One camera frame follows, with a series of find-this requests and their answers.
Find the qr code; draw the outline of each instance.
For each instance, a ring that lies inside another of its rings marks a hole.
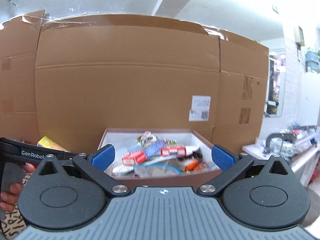
[[[209,119],[209,111],[201,112],[201,119],[208,120]]]

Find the yellow package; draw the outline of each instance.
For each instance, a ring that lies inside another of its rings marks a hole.
[[[44,136],[40,141],[38,141],[37,146],[69,152],[65,148],[63,148],[59,144],[57,144],[55,141],[48,138],[47,136]]]

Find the metal bolt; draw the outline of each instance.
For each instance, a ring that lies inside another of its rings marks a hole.
[[[128,191],[128,187],[125,185],[116,185],[112,187],[114,193],[125,193]]]
[[[214,192],[216,190],[216,187],[213,185],[202,185],[200,187],[200,190],[204,193],[211,193]]]

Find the human hand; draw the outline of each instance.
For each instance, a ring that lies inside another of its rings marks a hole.
[[[30,163],[26,163],[22,168],[26,171],[26,173],[33,173],[35,168]],[[1,199],[3,201],[0,202],[1,209],[7,212],[13,212],[15,209],[16,203],[18,202],[19,195],[21,194],[23,189],[22,183],[14,183],[10,186],[10,192],[1,192]]]

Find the patterned fabric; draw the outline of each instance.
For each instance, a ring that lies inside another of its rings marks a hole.
[[[31,173],[28,173],[25,176],[22,181],[24,185],[28,182],[31,175]],[[17,234],[19,234],[23,229],[26,228],[26,224],[21,217],[17,205],[12,213],[5,214],[5,219],[1,221],[1,225],[3,234],[7,239],[14,238]]]

